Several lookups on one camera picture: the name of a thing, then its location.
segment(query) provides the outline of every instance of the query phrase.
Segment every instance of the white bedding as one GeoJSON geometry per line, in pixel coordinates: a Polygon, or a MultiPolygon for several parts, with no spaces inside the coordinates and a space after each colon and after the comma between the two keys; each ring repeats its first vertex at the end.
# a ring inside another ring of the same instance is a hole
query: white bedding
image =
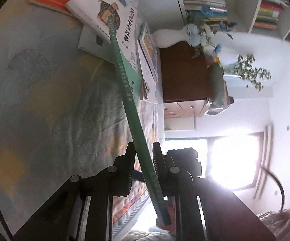
{"type": "Polygon", "coordinates": [[[160,232],[143,232],[131,230],[122,241],[175,241],[175,238],[169,234],[160,232]]]}

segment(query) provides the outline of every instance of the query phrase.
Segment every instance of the bed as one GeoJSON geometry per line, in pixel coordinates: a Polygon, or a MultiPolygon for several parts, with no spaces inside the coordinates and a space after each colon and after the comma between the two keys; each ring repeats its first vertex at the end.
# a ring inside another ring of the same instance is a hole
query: bed
{"type": "MultiPolygon", "coordinates": [[[[81,29],[29,0],[0,10],[0,206],[13,234],[71,175],[97,174],[132,141],[114,66],[77,49],[81,29]]],[[[158,87],[159,104],[138,102],[150,150],[164,137],[158,87]]],[[[114,198],[114,240],[148,202],[140,182],[114,198]]]]}

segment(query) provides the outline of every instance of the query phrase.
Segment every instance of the vase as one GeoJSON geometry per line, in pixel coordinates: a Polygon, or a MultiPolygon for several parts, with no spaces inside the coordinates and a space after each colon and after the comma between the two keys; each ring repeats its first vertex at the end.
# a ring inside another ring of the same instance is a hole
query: vase
{"type": "Polygon", "coordinates": [[[223,67],[223,76],[231,76],[231,77],[238,77],[240,78],[240,75],[237,75],[234,73],[234,67],[237,63],[228,64],[223,67]]]}
{"type": "Polygon", "coordinates": [[[189,41],[186,26],[181,30],[160,29],[152,35],[157,48],[167,48],[180,41],[189,41]]]}

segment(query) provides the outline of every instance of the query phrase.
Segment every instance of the window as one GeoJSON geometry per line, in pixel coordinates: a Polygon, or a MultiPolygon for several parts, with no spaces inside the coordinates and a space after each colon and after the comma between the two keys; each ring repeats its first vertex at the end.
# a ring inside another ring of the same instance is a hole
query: window
{"type": "Polygon", "coordinates": [[[192,147],[198,152],[202,177],[210,176],[233,190],[256,185],[263,148],[263,132],[230,137],[166,140],[163,153],[192,147]]]}
{"type": "Polygon", "coordinates": [[[260,137],[243,135],[214,140],[210,175],[219,184],[239,190],[255,186],[260,164],[260,137]]]}

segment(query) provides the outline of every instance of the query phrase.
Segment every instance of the qr code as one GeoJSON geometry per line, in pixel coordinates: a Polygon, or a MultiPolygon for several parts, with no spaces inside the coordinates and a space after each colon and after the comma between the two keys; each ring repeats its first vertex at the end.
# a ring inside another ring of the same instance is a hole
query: qr code
{"type": "Polygon", "coordinates": [[[131,61],[135,62],[135,53],[131,52],[131,61]]]}

